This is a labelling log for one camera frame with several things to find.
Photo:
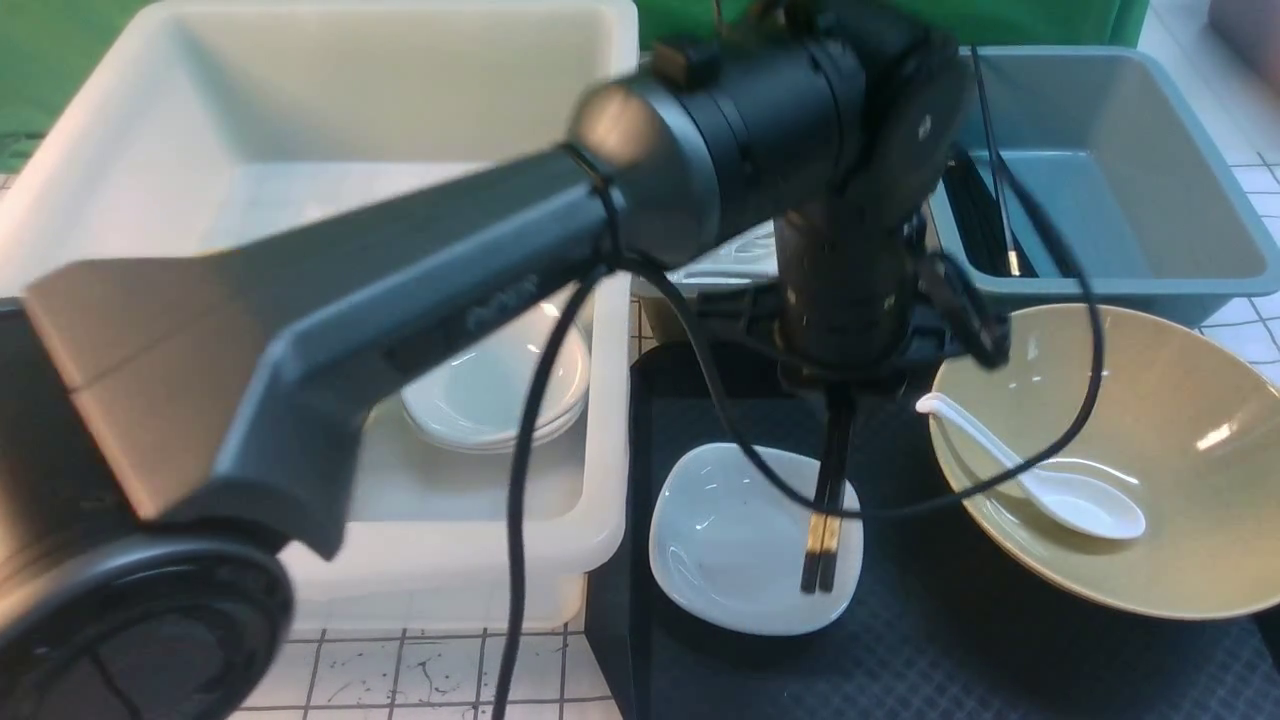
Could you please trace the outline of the right grey black robot arm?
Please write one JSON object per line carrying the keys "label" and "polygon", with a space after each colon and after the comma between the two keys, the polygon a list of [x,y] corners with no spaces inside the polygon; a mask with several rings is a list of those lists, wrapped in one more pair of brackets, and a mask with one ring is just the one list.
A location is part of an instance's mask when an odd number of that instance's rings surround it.
{"label": "right grey black robot arm", "polygon": [[285,641],[297,541],[339,550],[369,414],[567,284],[659,283],[768,219],[774,348],[856,388],[1009,360],[1009,322],[906,229],[968,100],[883,1],[755,1],[579,102],[562,143],[220,252],[84,259],[3,300],[3,716],[225,719]]}

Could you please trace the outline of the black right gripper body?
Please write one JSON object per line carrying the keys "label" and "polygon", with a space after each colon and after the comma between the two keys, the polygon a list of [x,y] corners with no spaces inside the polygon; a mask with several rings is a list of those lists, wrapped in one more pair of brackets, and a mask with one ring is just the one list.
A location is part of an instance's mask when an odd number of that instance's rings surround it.
{"label": "black right gripper body", "polygon": [[928,228],[920,210],[881,228],[850,204],[791,211],[774,220],[777,281],[714,301],[700,327],[773,360],[796,392],[887,395],[951,357],[1005,366],[1009,315]]}

